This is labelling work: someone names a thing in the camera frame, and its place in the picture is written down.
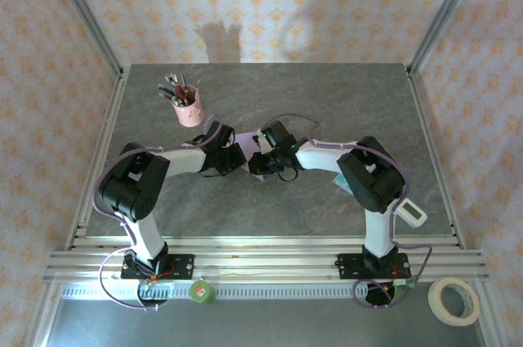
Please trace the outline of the pink pen cup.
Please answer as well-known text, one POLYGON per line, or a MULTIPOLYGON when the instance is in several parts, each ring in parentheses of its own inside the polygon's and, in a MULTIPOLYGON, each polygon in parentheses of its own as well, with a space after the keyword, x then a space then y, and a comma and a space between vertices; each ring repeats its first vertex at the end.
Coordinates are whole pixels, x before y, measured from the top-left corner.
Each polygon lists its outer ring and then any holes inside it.
POLYGON ((189 86, 191 102, 187 106, 176 106, 173 108, 176 112, 179 123, 183 127, 197 127, 204 119, 203 106, 200 99, 199 90, 195 86, 189 86))

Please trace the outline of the purple paper sheet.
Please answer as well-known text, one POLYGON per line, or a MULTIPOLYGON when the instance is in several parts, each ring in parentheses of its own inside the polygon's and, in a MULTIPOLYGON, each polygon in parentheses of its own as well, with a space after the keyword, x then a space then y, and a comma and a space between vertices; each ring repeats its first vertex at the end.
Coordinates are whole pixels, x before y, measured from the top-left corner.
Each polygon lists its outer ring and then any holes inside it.
POLYGON ((235 143, 239 143, 244 152, 247 162, 256 152, 261 152, 257 141, 257 132, 239 133, 235 136, 235 143))

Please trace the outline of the teal illustrated card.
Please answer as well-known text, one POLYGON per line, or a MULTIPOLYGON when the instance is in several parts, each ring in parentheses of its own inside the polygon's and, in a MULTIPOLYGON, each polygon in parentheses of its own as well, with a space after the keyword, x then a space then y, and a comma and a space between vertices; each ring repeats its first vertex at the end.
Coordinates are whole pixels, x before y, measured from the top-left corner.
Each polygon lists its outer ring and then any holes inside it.
POLYGON ((333 183, 337 185, 340 189, 343 189, 345 192, 352 195, 351 187, 343 174, 336 175, 336 177, 333 180, 333 183))

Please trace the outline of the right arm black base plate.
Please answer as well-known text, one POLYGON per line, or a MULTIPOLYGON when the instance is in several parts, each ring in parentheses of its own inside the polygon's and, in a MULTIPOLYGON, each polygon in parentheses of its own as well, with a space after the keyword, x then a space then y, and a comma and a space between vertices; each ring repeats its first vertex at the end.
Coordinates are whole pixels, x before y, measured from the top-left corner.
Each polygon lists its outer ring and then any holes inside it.
POLYGON ((375 258, 363 253, 339 254, 334 265, 340 279, 411 278, 409 259, 405 253, 375 258))

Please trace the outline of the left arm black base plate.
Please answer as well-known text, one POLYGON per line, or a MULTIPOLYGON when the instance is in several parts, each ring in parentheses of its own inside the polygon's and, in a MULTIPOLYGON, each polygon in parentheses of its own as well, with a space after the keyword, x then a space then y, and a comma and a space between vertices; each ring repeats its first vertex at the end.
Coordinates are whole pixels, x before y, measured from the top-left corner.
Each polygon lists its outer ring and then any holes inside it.
POLYGON ((144 265, 138 263, 131 253, 124 256, 121 268, 121 279, 149 279, 154 282, 167 280, 191 280, 194 272, 194 255, 190 254, 168 254, 163 262, 166 268, 163 272, 148 270, 144 265))

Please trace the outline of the aluminium corner post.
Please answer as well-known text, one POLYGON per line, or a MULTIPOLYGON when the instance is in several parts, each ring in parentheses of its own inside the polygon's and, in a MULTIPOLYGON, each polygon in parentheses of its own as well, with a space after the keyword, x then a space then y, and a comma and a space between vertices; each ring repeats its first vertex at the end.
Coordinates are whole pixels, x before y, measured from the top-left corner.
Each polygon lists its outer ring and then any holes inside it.
POLYGON ((87 0, 70 0, 74 9, 78 13, 80 20, 83 22, 87 31, 90 33, 96 47, 107 64, 110 71, 116 76, 121 77, 123 74, 123 66, 116 57, 114 50, 109 44, 99 22, 97 21, 92 9, 87 0))
POLYGON ((430 55, 432 48, 436 45, 440 34, 453 15, 460 0, 443 0, 427 31, 425 32, 418 49, 413 55, 411 62, 405 67, 409 78, 414 78, 421 70, 423 64, 430 55))

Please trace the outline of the aluminium side rail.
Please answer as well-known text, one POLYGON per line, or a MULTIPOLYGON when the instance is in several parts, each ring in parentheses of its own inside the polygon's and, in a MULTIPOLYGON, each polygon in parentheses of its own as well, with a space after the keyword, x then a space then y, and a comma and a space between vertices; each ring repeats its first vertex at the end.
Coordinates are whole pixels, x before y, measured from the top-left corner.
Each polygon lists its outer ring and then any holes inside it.
POLYGON ((105 158, 110 146, 110 139, 118 117, 118 110, 121 105, 130 69, 129 66, 124 67, 122 72, 117 75, 114 81, 114 88, 106 105, 105 115, 102 119, 100 130, 98 131, 94 152, 83 184, 81 198, 79 199, 74 212, 67 239, 65 241, 66 251, 73 247, 78 230, 88 227, 92 212, 91 196, 93 185, 104 168, 105 158))
POLYGON ((436 175, 436 180, 439 185, 440 193, 442 196, 443 203, 445 205, 445 212, 447 215, 447 219, 449 220, 449 226, 452 230, 454 240, 456 241, 457 246, 460 249, 466 249, 467 244, 463 240, 463 233, 461 226, 459 224, 458 217, 456 215, 453 201, 451 196, 449 195, 449 191, 447 189, 446 181, 445 181, 445 175, 442 171, 440 159, 439 159, 439 153, 436 148, 435 138, 431 132, 430 128, 430 120, 429 120, 429 114, 425 107, 425 104, 422 101, 422 95, 419 90, 419 87, 417 86, 415 82, 415 76, 408 70, 405 70, 406 76, 409 82, 409 88, 411 90, 414 103, 416 105, 416 109, 418 111, 418 117, 420 124, 422 126, 422 130, 427 142, 427 147, 429 154, 431 155, 431 162, 432 166, 436 175))

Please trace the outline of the white masking tape roll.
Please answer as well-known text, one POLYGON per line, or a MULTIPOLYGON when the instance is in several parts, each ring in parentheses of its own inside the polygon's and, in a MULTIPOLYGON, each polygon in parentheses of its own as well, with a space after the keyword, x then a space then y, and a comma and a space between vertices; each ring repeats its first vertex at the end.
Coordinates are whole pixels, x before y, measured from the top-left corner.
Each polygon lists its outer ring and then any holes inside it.
POLYGON ((428 304, 432 313, 444 324, 451 327, 467 327, 472 325, 481 312, 479 296, 472 287, 460 278, 446 277, 434 282, 427 294, 428 304), (463 313, 460 316, 452 314, 443 302, 443 291, 446 288, 456 291, 463 302, 463 313))

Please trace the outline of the aluminium mounting rail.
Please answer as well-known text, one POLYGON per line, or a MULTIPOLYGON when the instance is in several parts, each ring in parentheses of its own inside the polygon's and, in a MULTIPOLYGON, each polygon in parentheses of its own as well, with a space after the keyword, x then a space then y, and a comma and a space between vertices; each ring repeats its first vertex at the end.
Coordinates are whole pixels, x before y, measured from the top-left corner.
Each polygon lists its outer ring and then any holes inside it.
MULTIPOLYGON (((194 278, 232 283, 334 283, 337 255, 361 251, 359 237, 167 237, 169 251, 195 257, 194 278)), ((481 251, 464 249, 454 236, 404 236, 401 243, 413 272, 422 281, 456 277, 485 280, 490 271, 481 251)), ((77 237, 68 251, 51 254, 44 279, 47 282, 95 281, 99 268, 103 277, 117 279, 123 257, 114 249, 124 246, 120 236, 77 237)))

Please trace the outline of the white digital timer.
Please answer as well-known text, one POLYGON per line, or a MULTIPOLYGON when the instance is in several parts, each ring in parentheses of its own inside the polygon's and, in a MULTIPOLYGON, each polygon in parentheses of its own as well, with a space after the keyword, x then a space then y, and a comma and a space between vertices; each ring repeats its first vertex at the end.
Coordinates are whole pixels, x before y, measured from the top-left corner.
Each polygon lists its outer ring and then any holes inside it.
POLYGON ((421 227, 428 219, 427 213, 411 199, 404 199, 396 209, 396 214, 413 229, 421 227))

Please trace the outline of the green tape roll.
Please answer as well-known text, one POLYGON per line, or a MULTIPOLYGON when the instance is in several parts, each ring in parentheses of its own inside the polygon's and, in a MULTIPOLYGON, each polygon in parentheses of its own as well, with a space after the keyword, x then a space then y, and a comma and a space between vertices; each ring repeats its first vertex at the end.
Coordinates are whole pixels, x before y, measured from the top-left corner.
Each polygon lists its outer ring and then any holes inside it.
POLYGON ((201 305, 210 305, 216 299, 215 288, 203 279, 191 284, 189 294, 193 302, 201 305))

